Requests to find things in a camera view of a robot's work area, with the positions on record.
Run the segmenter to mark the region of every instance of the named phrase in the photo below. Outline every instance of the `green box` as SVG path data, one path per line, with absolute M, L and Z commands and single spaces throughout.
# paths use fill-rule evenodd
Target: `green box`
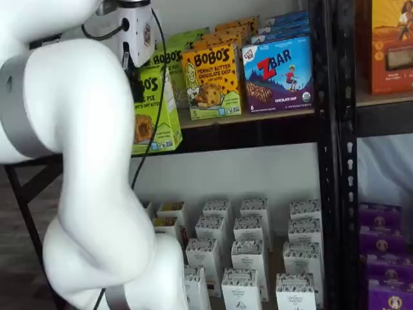
M 144 68 L 139 71 L 144 89 L 143 101 L 135 102 L 135 139 L 132 154 L 143 154 L 155 129 L 161 101 L 163 68 Z M 169 71 L 166 72 L 161 117 L 150 153 L 175 150 L 182 141 L 181 126 L 172 90 Z

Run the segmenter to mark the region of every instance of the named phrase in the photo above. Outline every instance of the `blue box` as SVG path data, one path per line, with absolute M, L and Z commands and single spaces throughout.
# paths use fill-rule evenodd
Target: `blue box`
M 274 16 L 274 17 L 268 18 L 265 21 L 264 25 L 271 27 L 275 24 L 291 23 L 293 21 L 300 21 L 302 19 L 308 19 L 307 11 L 298 11 L 298 12 L 287 13 L 284 15 Z
M 264 28 L 258 29 L 258 34 L 271 34 L 274 32 L 282 32 L 292 30 L 299 27 L 310 26 L 310 21 L 308 19 L 303 19 L 301 21 L 294 21 L 293 23 L 276 24 L 273 26 L 266 26 Z
M 299 27 L 287 31 L 275 32 L 271 34 L 263 34 L 254 36 L 251 38 L 251 44 L 261 44 L 261 43 L 269 43 L 273 41 L 278 41 L 280 39 L 287 39 L 289 37 L 298 37 L 302 35 L 309 35 L 310 34 L 310 27 Z
M 245 46 L 243 61 L 251 112 L 312 106 L 314 88 L 309 36 Z

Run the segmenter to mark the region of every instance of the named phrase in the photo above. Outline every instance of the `purple snack package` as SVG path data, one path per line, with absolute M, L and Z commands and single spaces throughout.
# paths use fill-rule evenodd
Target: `purple snack package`
M 369 310 L 413 309 L 413 284 L 404 280 L 368 279 Z
M 359 206 L 359 224 L 400 229 L 401 207 L 399 205 L 362 202 Z
M 387 280 L 399 278 L 413 282 L 413 256 L 395 254 L 368 254 L 367 274 Z
M 361 254 L 377 251 L 381 253 L 405 254 L 406 250 L 406 240 L 399 229 L 360 227 L 359 251 Z

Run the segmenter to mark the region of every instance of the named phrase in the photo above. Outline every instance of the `child illustration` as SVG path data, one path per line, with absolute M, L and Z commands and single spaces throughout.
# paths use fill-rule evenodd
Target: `child illustration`
M 296 70 L 294 65 L 290 65 L 290 70 L 285 75 L 287 77 L 286 82 L 291 84 L 290 90 L 293 92 L 296 90 L 297 87 L 297 80 L 299 77 L 294 75 L 294 71 Z

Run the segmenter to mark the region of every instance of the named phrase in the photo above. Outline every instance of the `yellow bobo's box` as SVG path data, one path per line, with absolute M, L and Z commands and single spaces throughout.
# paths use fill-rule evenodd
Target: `yellow bobo's box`
M 192 119 L 241 114 L 238 66 L 235 40 L 183 53 L 182 67 Z

